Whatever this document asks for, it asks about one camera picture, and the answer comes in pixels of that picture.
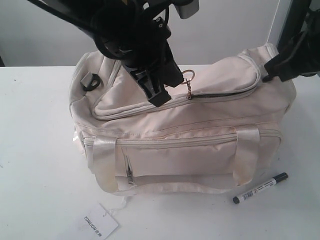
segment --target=white table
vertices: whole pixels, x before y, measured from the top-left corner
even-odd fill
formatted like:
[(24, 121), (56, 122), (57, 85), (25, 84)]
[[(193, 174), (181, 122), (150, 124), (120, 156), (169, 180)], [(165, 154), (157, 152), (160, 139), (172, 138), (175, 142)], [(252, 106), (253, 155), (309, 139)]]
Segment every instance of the white table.
[[(106, 209), (121, 204), (121, 197), (99, 189), (73, 145), (73, 70), (0, 68), (2, 240), (55, 239), (96, 202)], [(222, 195), (135, 196), (115, 215), (120, 228), (108, 239), (320, 239), (320, 79), (300, 77), (295, 83), (298, 96), (282, 123), (285, 141), (270, 171)], [(287, 181), (239, 205), (232, 202), (281, 172), (289, 174)]]

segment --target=d-ring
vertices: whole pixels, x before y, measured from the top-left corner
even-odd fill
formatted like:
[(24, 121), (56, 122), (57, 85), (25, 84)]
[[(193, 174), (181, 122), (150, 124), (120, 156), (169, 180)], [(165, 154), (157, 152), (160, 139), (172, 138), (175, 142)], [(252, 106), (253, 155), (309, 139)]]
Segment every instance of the d-ring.
[(180, 83), (180, 85), (185, 85), (187, 84), (187, 82), (191, 82), (195, 78), (195, 75), (196, 75), (195, 71), (188, 69), (182, 72), (182, 74), (186, 74), (186, 73), (192, 73), (192, 77), (190, 79), (185, 78), (185, 81)]

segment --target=bag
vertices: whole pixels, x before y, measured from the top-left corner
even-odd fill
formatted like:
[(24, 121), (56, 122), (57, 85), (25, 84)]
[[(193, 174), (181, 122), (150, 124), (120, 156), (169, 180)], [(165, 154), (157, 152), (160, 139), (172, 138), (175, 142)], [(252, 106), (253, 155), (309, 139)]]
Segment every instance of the bag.
[[(172, 100), (151, 105), (118, 60), (85, 54), (70, 88), (70, 112), (99, 186), (116, 195), (223, 193), (267, 168), (282, 135), (278, 123), (296, 97), (291, 80), (262, 83), (271, 44), (247, 49), (203, 71)], [(90, 91), (91, 78), (101, 84)], [(231, 179), (232, 185), (216, 177)]]

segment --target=black marker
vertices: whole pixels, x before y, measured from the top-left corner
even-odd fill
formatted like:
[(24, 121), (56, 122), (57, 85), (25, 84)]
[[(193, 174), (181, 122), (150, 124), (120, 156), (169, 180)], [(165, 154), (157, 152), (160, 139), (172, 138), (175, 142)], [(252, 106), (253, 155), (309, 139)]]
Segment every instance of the black marker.
[(280, 183), (281, 181), (287, 179), (288, 177), (289, 177), (288, 174), (286, 174), (285, 172), (283, 172), (277, 176), (274, 176), (269, 181), (262, 183), (261, 185), (251, 189), (250, 191), (248, 191), (244, 194), (241, 194), (239, 196), (235, 196), (233, 198), (233, 202), (235, 204), (239, 204), (239, 203), (243, 202), (244, 200), (247, 200), (248, 198), (251, 198), (252, 196), (262, 192), (263, 190), (268, 189), (268, 188), (276, 185), (277, 183)]

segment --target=bag strap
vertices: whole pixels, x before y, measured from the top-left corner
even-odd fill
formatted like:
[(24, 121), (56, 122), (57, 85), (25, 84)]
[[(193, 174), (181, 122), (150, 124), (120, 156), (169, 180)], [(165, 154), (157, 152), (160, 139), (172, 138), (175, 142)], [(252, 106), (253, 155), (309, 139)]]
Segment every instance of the bag strap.
[[(255, 124), (235, 128), (237, 134), (234, 155), (233, 179), (236, 186), (251, 182), (256, 172), (259, 158), (260, 134)], [(116, 142), (114, 137), (97, 136), (93, 144), (93, 164), (91, 170), (102, 190), (121, 196), (133, 196), (138, 193), (198, 192), (221, 194), (232, 190), (217, 189), (192, 182), (164, 182), (132, 186), (128, 190), (119, 190), (116, 180)]]

